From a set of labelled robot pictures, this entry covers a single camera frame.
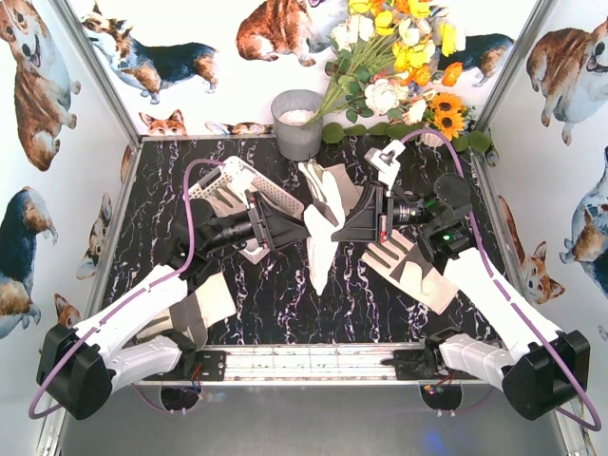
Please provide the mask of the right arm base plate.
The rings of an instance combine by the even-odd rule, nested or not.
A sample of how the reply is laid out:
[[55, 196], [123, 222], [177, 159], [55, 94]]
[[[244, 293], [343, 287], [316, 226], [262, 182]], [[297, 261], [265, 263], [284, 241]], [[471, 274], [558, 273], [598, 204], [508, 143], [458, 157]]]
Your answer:
[[396, 350], [382, 364], [392, 367], [396, 379], [400, 381], [442, 380], [451, 374], [455, 380], [472, 379], [465, 372], [439, 366], [426, 350]]

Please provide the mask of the white glove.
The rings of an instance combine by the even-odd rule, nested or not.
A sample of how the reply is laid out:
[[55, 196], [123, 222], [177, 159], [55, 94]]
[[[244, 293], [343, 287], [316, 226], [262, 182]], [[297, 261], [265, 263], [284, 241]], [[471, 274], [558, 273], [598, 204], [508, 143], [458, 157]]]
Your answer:
[[217, 273], [195, 290], [202, 321], [206, 328], [237, 312], [235, 301], [222, 273]]
[[303, 221], [309, 232], [306, 247], [310, 280], [316, 294], [322, 295], [338, 248], [332, 235], [344, 227], [362, 188], [352, 182], [343, 163], [324, 168], [316, 160], [302, 161], [298, 170], [313, 198], [303, 212]]

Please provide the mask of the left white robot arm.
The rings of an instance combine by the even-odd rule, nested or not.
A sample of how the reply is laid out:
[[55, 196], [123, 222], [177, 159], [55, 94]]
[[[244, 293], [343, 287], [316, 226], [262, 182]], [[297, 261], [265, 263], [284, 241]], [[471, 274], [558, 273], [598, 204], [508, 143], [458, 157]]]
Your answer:
[[164, 311], [170, 312], [177, 336], [190, 331], [194, 345], [204, 346], [209, 325], [197, 292], [211, 279], [215, 262], [243, 250], [250, 239], [277, 251], [309, 235], [303, 221], [274, 208], [260, 193], [247, 193], [245, 202], [244, 211], [218, 217], [207, 200], [186, 198], [184, 217], [164, 257], [136, 289], [72, 328], [49, 330], [29, 417], [41, 417], [36, 407], [48, 393], [59, 408], [83, 420], [116, 390], [172, 371], [183, 348], [166, 331], [141, 345], [127, 344]]

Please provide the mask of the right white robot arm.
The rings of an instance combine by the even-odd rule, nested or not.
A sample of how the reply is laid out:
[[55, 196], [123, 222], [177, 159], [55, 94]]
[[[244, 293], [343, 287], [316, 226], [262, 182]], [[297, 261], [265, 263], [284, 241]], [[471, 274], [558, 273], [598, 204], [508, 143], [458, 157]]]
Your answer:
[[471, 211], [468, 183], [455, 174], [440, 176], [418, 200], [399, 187], [388, 190], [373, 181], [332, 240], [382, 241], [392, 226], [418, 226], [414, 247], [396, 271], [418, 262], [423, 276], [437, 272], [466, 295], [503, 341], [497, 348], [445, 330], [427, 344], [437, 363], [486, 381], [530, 421], [575, 398], [586, 402], [588, 340], [545, 318], [498, 273], [485, 254]]

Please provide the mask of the white perforated storage basket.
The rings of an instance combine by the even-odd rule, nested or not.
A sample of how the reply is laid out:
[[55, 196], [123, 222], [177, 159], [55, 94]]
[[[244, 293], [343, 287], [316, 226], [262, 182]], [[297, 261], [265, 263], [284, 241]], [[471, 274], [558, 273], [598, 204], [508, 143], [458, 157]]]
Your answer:
[[[260, 192], [275, 209], [302, 221], [303, 204], [301, 202], [274, 184], [269, 178], [256, 171], [252, 166], [235, 156], [225, 161], [212, 161], [208, 159], [192, 161], [187, 166], [183, 177], [183, 202], [194, 199], [207, 200], [211, 192], [218, 187], [229, 188], [246, 205], [247, 209], [252, 209], [253, 214], [251, 215], [251, 219], [255, 223], [255, 232], [256, 192]], [[191, 238], [188, 252], [192, 255], [194, 254], [193, 241], [194, 239]], [[240, 252], [254, 264], [260, 262], [267, 253], [280, 251], [265, 248], [259, 254], [252, 256], [248, 255], [244, 250], [239, 250], [240, 247], [243, 247], [243, 244], [224, 249], [231, 248]], [[210, 258], [224, 249], [214, 252]]]

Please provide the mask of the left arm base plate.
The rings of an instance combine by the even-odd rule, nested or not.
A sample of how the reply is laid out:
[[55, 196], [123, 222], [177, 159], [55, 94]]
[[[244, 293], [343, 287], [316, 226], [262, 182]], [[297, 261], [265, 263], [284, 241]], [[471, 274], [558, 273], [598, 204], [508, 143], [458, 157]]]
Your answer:
[[224, 380], [227, 367], [225, 351], [191, 351], [185, 352], [177, 367], [180, 380], [199, 379], [200, 381]]

